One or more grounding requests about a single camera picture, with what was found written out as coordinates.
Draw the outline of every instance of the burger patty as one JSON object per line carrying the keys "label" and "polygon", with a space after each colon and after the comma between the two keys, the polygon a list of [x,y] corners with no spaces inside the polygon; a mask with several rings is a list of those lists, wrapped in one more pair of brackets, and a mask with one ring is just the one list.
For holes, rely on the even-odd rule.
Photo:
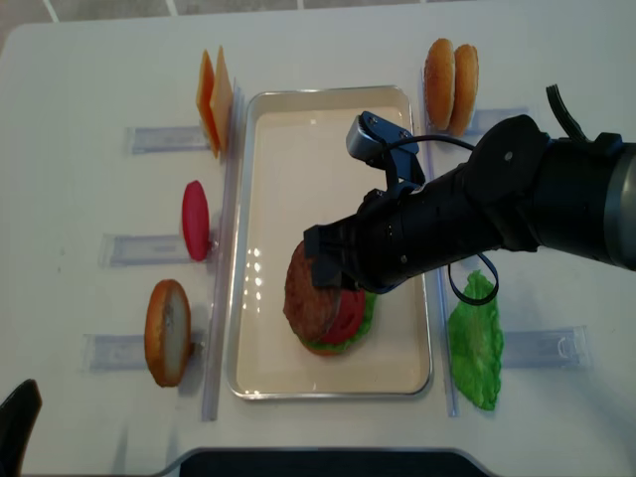
{"label": "burger patty", "polygon": [[329,331],[340,306],[338,288],[316,288],[311,284],[311,263],[305,258],[302,241],[291,255],[285,280],[283,313],[291,329],[305,341],[317,341]]}

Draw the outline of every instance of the bread slice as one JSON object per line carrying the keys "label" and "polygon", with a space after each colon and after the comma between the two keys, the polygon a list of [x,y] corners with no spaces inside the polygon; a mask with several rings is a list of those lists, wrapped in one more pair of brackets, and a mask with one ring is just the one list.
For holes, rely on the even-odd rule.
{"label": "bread slice", "polygon": [[190,304],[176,280],[162,280],[150,295],[144,351],[148,369],[162,388],[179,385],[191,353]]}

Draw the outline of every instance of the tray rim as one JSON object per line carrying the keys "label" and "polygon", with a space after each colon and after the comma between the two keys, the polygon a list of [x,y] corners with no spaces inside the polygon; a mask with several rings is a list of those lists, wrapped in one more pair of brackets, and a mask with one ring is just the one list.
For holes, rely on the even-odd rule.
{"label": "tray rim", "polygon": [[301,400],[301,399],[347,399],[347,398],[355,398],[355,399],[367,399],[367,398],[411,398],[421,395],[430,385],[433,379],[433,355],[431,352],[430,346],[430,320],[428,319],[428,300],[426,293],[426,280],[424,278],[424,274],[421,274],[417,277],[418,280],[421,281],[421,290],[422,290],[422,299],[423,299],[423,312],[424,312],[424,324],[426,325],[425,332],[425,346],[428,351],[428,373],[426,379],[423,381],[422,385],[414,391],[406,392],[406,393],[392,393],[392,392],[381,392],[381,393],[366,393],[366,392],[341,392],[341,393],[259,393],[259,394],[246,394],[242,390],[238,389],[235,386],[236,380],[236,370],[237,370],[237,358],[233,356],[238,352],[239,346],[239,331],[240,331],[240,317],[239,315],[239,307],[237,303],[239,303],[240,296],[238,295],[237,290],[239,289],[240,283],[237,283],[238,275],[237,275],[237,260],[239,255],[239,245],[241,244],[241,239],[246,240],[247,234],[246,229],[241,229],[241,222],[244,222],[242,226],[244,228],[248,225],[249,220],[249,209],[248,204],[243,206],[243,194],[245,194],[244,186],[247,183],[251,183],[252,179],[252,170],[253,170],[253,160],[251,163],[251,167],[245,167],[245,159],[247,159],[246,155],[250,151],[247,147],[247,142],[251,141],[252,138],[247,135],[249,131],[249,124],[251,115],[256,108],[260,99],[263,99],[266,96],[276,96],[276,95],[292,95],[292,94],[324,94],[324,93],[334,93],[334,92],[342,92],[346,93],[348,91],[363,91],[363,90],[373,90],[373,89],[390,89],[396,91],[401,94],[406,100],[406,104],[408,106],[408,122],[410,123],[410,132],[413,133],[414,130],[414,122],[413,122],[413,113],[412,106],[410,103],[410,99],[406,95],[406,93],[398,86],[394,84],[386,84],[386,85],[375,85],[375,86],[353,86],[353,87],[335,87],[335,88],[324,88],[324,89],[292,89],[292,90],[282,90],[282,91],[264,91],[259,94],[256,94],[247,105],[246,114],[244,117],[244,126],[243,126],[243,137],[244,143],[242,145],[242,157],[241,157],[241,171],[239,173],[240,180],[238,183],[237,189],[237,206],[236,206],[236,229],[234,233],[234,246],[233,246],[233,256],[232,256],[232,276],[229,277],[231,280],[231,289],[229,293],[229,305],[226,311],[226,320],[228,323],[228,334],[226,337],[226,349],[224,355],[224,371],[226,373],[226,378],[228,382],[228,386],[232,393],[238,398],[247,400],[247,401],[256,401],[256,400],[271,400],[271,399],[285,399],[285,400]]}

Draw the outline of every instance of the cheese slice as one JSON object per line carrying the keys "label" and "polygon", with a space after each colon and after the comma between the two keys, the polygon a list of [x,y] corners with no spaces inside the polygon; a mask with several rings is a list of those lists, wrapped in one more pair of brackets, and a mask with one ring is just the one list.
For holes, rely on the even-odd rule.
{"label": "cheese slice", "polygon": [[197,108],[203,121],[203,127],[210,140],[210,148],[215,157],[219,156],[219,133],[215,125],[215,119],[210,108],[213,89],[215,86],[215,71],[212,68],[208,50],[203,51],[201,67],[199,68],[199,89],[197,90]]}
{"label": "cheese slice", "polygon": [[230,113],[233,100],[234,95],[228,68],[226,67],[226,59],[223,55],[223,47],[219,47],[217,77],[212,90],[212,98],[210,99],[210,109],[219,134],[219,146],[224,152],[228,150],[228,143],[230,142]]}

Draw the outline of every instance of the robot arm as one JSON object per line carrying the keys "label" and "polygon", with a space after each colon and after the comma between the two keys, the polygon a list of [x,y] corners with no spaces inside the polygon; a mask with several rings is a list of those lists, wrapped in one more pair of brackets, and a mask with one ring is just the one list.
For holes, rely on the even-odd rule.
{"label": "robot arm", "polygon": [[364,112],[348,150],[384,169],[388,188],[371,191],[353,216],[305,231],[314,285],[385,293],[486,250],[540,245],[636,269],[636,144],[610,133],[588,141],[564,106],[553,109],[570,138],[550,139],[525,115],[506,119],[466,163],[423,187],[415,142],[471,146],[413,138]]}

